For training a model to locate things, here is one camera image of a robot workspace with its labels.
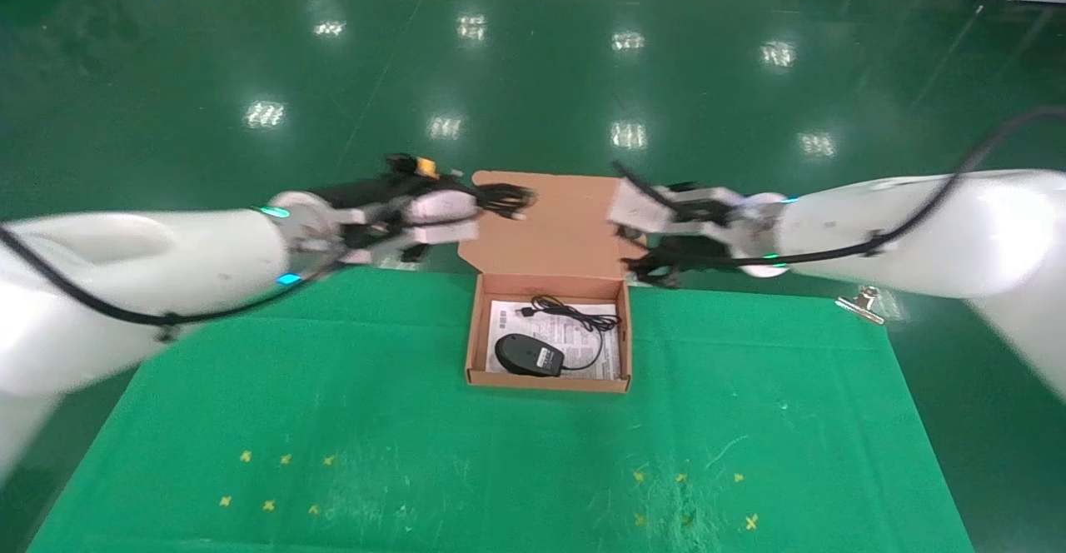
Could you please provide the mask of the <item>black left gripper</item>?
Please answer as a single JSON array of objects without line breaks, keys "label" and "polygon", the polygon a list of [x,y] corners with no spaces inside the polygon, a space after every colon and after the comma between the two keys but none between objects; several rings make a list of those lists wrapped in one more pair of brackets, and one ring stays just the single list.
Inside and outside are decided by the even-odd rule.
[{"label": "black left gripper", "polygon": [[477,207],[494,200],[487,185],[446,177],[411,154],[388,156],[386,170],[371,180],[319,191],[344,246],[339,264],[419,263],[433,246],[467,241],[467,196]]}]

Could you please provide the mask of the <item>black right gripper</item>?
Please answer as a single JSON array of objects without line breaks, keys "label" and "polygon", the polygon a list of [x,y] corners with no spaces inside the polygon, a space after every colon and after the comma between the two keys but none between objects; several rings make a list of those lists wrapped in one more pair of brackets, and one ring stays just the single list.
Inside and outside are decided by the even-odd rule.
[{"label": "black right gripper", "polygon": [[742,266],[722,263],[731,260],[723,242],[708,237],[662,237],[652,247],[652,256],[624,257],[625,279],[666,290],[678,290],[684,271],[743,271]]}]

